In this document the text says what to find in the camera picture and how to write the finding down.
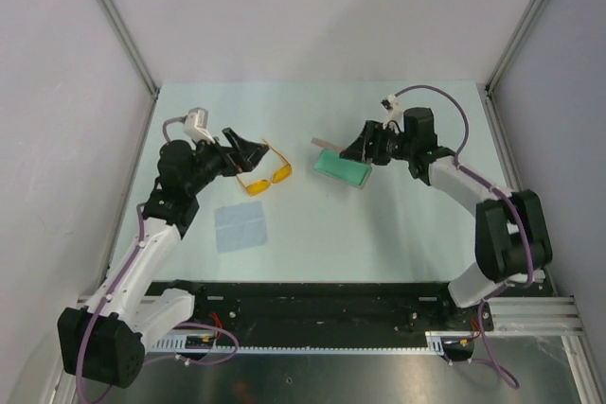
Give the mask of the blue cleaning cloth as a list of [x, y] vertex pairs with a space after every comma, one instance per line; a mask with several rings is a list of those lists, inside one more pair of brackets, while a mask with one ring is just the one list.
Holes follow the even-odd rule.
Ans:
[[214, 211], [215, 237], [220, 254], [263, 246], [268, 241], [261, 202], [224, 206]]

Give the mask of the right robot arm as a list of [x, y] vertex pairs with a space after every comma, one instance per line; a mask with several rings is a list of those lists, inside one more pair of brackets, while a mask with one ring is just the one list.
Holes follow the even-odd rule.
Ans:
[[502, 188], [465, 166], [437, 140], [429, 108], [411, 108], [402, 123], [366, 121], [341, 158], [385, 166], [404, 161], [411, 176], [439, 190], [474, 217], [474, 261], [448, 285], [450, 297], [437, 305], [437, 319], [459, 329], [471, 318], [471, 306], [510, 287], [528, 287], [534, 272], [551, 262], [553, 253], [539, 196]]

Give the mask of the orange sunglasses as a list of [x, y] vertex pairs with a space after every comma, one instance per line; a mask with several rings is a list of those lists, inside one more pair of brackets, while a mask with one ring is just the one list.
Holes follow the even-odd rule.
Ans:
[[271, 174], [267, 174], [263, 178], [259, 178], [258, 180], [249, 183], [237, 175], [236, 181], [249, 197], [256, 197], [265, 192], [271, 186], [280, 184], [293, 175], [293, 166], [291, 162], [281, 152], [274, 148], [266, 139], [263, 139], [263, 143], [273, 154], [279, 158], [280, 167], [276, 168]]

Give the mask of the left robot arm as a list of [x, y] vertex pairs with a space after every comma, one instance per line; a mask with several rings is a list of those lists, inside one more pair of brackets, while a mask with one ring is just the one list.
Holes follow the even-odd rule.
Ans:
[[208, 303], [187, 290], [165, 290], [149, 306], [142, 299], [195, 220], [198, 194], [218, 177], [253, 171], [269, 150], [230, 128], [223, 135], [225, 146], [195, 133], [191, 141], [171, 140], [161, 147], [153, 189], [136, 207], [138, 231], [129, 252], [82, 307], [60, 315], [63, 368], [78, 381], [126, 388], [148, 351], [176, 326], [196, 328], [207, 321]]

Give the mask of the grey glasses case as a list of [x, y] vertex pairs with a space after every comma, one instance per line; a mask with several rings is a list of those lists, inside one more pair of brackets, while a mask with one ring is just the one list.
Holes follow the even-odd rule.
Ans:
[[315, 171], [331, 177], [343, 184], [362, 189], [368, 181], [372, 167], [367, 164], [342, 159], [343, 147], [314, 137], [312, 144], [321, 149], [313, 168]]

